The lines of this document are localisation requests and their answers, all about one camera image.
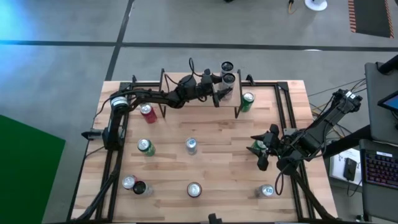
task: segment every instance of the keyboard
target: keyboard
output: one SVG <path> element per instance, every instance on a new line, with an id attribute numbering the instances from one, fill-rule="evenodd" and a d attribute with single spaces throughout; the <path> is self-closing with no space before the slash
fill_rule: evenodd
<path id="1" fill-rule="evenodd" d="M 365 153 L 367 182 L 398 189 L 398 158 Z"/>

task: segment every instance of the black mat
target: black mat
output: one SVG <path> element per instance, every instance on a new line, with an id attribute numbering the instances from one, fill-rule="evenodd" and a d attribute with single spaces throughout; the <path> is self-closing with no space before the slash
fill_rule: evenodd
<path id="1" fill-rule="evenodd" d="M 348 0 L 352 32 L 394 38 L 387 0 Z"/>

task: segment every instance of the computer monitor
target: computer monitor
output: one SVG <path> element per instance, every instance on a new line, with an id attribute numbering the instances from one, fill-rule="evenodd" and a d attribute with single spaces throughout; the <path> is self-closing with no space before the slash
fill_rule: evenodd
<path id="1" fill-rule="evenodd" d="M 398 91 L 379 100 L 377 105 L 398 113 Z"/>

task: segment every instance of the gray floor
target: gray floor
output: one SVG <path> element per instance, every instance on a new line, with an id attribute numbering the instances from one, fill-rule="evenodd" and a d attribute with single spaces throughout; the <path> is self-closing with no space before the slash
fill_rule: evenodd
<path id="1" fill-rule="evenodd" d="M 128 0 L 3 0 L 0 40 L 115 42 Z M 398 30 L 398 6 L 388 0 Z M 329 1 L 314 13 L 300 1 L 287 14 L 287 1 L 136 0 L 125 42 L 397 47 L 397 39 L 354 34 L 346 0 Z M 0 114 L 67 140 L 44 223 L 66 219 L 86 141 L 113 47 L 0 45 Z M 197 70 L 218 71 L 229 60 L 258 80 L 304 80 L 307 93 L 364 78 L 366 62 L 386 61 L 396 52 L 166 49 L 122 47 L 112 80 L 158 80 L 160 69 L 186 72 L 193 57 Z M 310 97 L 326 102 L 332 91 Z M 359 112 L 341 122 L 354 131 L 369 123 L 364 96 Z M 361 213 L 361 194 L 346 196 L 331 181 L 340 218 Z"/>

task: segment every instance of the wooden table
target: wooden table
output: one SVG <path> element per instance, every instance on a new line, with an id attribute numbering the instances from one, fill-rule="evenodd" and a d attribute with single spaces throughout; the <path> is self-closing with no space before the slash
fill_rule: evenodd
<path id="1" fill-rule="evenodd" d="M 304 82 L 288 81 L 288 84 L 297 126 L 305 128 L 312 122 L 312 114 Z M 118 88 L 119 82 L 104 82 L 98 109 Z M 154 105 L 158 117 L 154 124 L 147 124 L 139 110 L 131 112 L 113 221 L 206 222 L 211 213 L 216 213 L 224 222 L 297 221 L 290 178 L 285 177 L 281 196 L 253 197 L 256 187 L 275 184 L 279 170 L 276 158 L 270 157 L 268 170 L 260 171 L 257 157 L 246 146 L 253 142 L 250 135 L 262 134 L 272 123 L 280 125 L 280 122 L 273 88 L 243 87 L 243 93 L 247 91 L 254 93 L 256 99 L 251 110 L 241 113 L 238 119 L 228 108 L 189 104 L 178 110 L 169 108 L 164 119 L 159 107 Z M 289 126 L 286 107 L 284 111 Z M 109 113 L 110 107 L 106 104 L 95 119 L 94 128 L 106 127 Z M 185 150 L 184 143 L 189 137 L 198 141 L 198 153 L 194 156 Z M 145 157 L 138 151 L 137 142 L 141 138 L 154 143 L 155 156 Z M 87 153 L 101 146 L 101 140 L 90 142 Z M 106 151 L 102 150 L 86 159 L 72 218 L 82 214 L 98 193 L 105 157 Z M 305 167 L 311 190 L 326 210 L 337 217 L 322 158 L 305 162 Z M 129 174 L 150 183 L 154 194 L 139 198 L 123 189 L 121 179 Z M 199 182 L 203 189 L 198 198 L 190 198 L 186 193 L 187 185 L 193 181 Z M 300 198 L 307 214 L 302 192 Z M 108 211 L 108 200 L 106 197 L 104 215 Z"/>

